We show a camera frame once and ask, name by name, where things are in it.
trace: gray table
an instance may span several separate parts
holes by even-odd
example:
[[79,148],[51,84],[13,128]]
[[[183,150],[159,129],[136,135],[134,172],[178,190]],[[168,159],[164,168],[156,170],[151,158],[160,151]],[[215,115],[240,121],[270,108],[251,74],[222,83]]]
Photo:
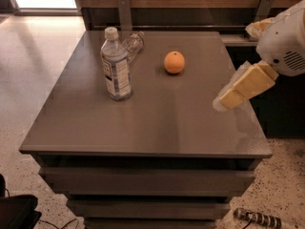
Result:
[[[85,32],[20,151],[90,227],[213,228],[272,155],[249,102],[212,106],[234,73],[219,34],[146,32],[124,101],[108,96],[103,41]],[[170,51],[184,54],[182,74],[165,73]]]

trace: metal bracket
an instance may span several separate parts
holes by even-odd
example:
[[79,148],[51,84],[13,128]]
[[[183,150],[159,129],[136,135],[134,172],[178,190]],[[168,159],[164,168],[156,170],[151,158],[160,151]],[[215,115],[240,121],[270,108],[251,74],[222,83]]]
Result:
[[117,0],[118,13],[120,18],[121,30],[132,30],[132,12],[130,0]]
[[254,15],[254,22],[266,19],[269,15],[273,3],[274,0],[260,0]]

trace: floor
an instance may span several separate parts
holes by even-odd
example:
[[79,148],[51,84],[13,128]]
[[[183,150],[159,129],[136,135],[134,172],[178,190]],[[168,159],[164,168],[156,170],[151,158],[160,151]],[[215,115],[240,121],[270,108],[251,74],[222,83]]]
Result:
[[[85,28],[81,17],[15,17],[0,24],[0,174],[10,195],[33,194],[42,220],[58,227],[75,219],[66,199],[37,175],[38,165],[18,149]],[[269,139],[274,155],[255,170],[256,180],[217,229],[239,229],[235,208],[245,208],[305,226],[305,139]],[[77,218],[66,228],[84,228]],[[35,229],[52,226],[39,222]],[[248,228],[262,228],[250,225]]]

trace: clear bottle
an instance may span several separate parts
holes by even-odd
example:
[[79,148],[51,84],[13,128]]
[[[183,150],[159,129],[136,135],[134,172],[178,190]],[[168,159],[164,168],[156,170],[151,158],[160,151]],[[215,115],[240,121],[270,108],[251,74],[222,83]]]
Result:
[[127,98],[132,92],[130,67],[127,61],[128,51],[118,37],[116,28],[106,28],[106,41],[101,48],[107,89],[114,100]]
[[130,64],[136,55],[143,49],[144,47],[144,32],[135,31],[131,33],[129,37],[127,37],[123,42],[123,46],[128,51],[127,61]]

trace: orange fruit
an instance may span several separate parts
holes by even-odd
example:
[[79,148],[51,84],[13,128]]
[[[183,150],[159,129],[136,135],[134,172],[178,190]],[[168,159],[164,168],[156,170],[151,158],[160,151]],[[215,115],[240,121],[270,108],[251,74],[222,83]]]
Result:
[[181,52],[169,52],[164,58],[164,67],[168,73],[181,73],[185,67],[185,59]]

